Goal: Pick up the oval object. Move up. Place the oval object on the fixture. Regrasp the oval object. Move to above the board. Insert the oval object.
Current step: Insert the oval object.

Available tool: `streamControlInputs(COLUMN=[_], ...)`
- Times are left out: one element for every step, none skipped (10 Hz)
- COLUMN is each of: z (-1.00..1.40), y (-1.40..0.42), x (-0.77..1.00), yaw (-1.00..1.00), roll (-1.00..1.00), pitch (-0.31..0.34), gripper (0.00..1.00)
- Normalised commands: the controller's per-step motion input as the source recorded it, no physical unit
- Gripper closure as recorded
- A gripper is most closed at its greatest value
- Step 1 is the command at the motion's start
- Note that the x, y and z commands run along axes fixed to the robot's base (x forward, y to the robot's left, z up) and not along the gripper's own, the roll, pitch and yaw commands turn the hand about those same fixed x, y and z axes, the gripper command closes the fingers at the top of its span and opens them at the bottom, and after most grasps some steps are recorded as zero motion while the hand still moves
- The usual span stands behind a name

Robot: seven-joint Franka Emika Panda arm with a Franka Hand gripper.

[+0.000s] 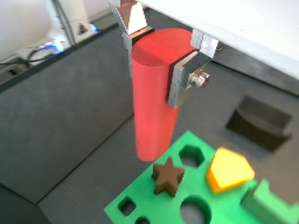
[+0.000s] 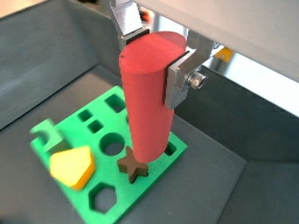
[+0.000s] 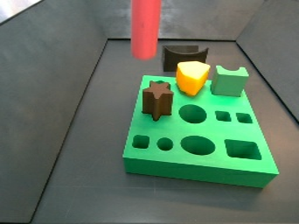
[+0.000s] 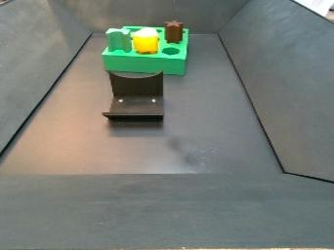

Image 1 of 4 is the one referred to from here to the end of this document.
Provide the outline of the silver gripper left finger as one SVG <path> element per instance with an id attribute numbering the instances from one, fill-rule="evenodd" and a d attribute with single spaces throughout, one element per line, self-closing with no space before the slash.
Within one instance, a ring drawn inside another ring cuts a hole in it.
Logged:
<path id="1" fill-rule="evenodd" d="M 108 0 L 108 4 L 121 30 L 128 54 L 128 70 L 132 70 L 133 45 L 154 29 L 146 24 L 144 8 L 136 0 Z"/>

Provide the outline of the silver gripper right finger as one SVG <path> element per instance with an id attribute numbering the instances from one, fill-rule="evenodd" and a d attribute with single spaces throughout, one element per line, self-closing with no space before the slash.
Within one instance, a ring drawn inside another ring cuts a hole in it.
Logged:
<path id="1" fill-rule="evenodd" d="M 217 51 L 218 41 L 208 34 L 193 29 L 190 33 L 189 51 L 172 65 L 172 77 L 168 92 L 168 105 L 177 109 L 188 100 L 194 88 L 204 88 L 210 76 L 204 67 Z"/>

